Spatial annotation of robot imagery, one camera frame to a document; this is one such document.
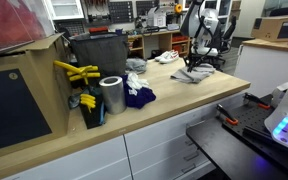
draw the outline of drawer handle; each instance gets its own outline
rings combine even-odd
[[[185,156],[183,159],[184,159],[185,161],[190,161],[190,160],[196,158],[198,155],[199,155],[198,152],[195,151],[193,154],[190,154],[190,155],[188,155],[188,156]]]
[[[188,145],[188,146],[192,146],[193,145],[193,141],[190,141],[190,140],[185,141],[185,144]]]
[[[195,163],[193,163],[191,166],[189,166],[187,168],[184,168],[181,171],[185,174],[185,173],[187,173],[187,172],[189,172],[189,171],[191,171],[192,169],[195,169],[195,168],[196,168],[196,165],[195,165]]]

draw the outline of gray floor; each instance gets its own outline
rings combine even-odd
[[[221,65],[221,69],[223,70],[224,73],[232,76],[234,75],[238,59],[237,52],[238,48],[232,47],[228,53],[223,54],[222,59],[225,59],[226,63],[224,65]]]

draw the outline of gray cloth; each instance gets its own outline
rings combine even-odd
[[[212,75],[215,72],[210,64],[201,64],[198,67],[193,68],[192,72],[187,72],[187,67],[183,67],[171,75],[171,79],[184,83],[199,83],[206,77]]]
[[[146,71],[147,62],[140,58],[128,58],[126,60],[126,73],[135,72],[136,74]]]

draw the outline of wooden countertop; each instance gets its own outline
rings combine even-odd
[[[80,110],[74,109],[70,113],[66,136],[0,157],[0,178],[235,94],[250,86],[247,81],[221,72],[215,72],[199,84],[171,80],[170,75],[181,67],[184,67],[182,60],[165,65],[149,61],[147,71],[140,78],[150,83],[157,97],[155,101],[146,104],[141,110],[127,108],[118,115],[106,114],[105,125],[89,130],[86,129]]]
[[[244,46],[253,46],[288,52],[288,42],[270,42],[262,39],[253,39],[249,41],[243,41],[242,44]]]

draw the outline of wooden shelf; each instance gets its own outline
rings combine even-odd
[[[188,42],[188,39],[187,40],[184,40],[184,41],[176,41],[176,42],[172,42],[172,44],[180,44],[180,43],[186,43]]]
[[[138,48],[132,48],[132,49],[130,49],[131,51],[137,51],[137,50],[142,50],[143,49],[143,47],[138,47]]]

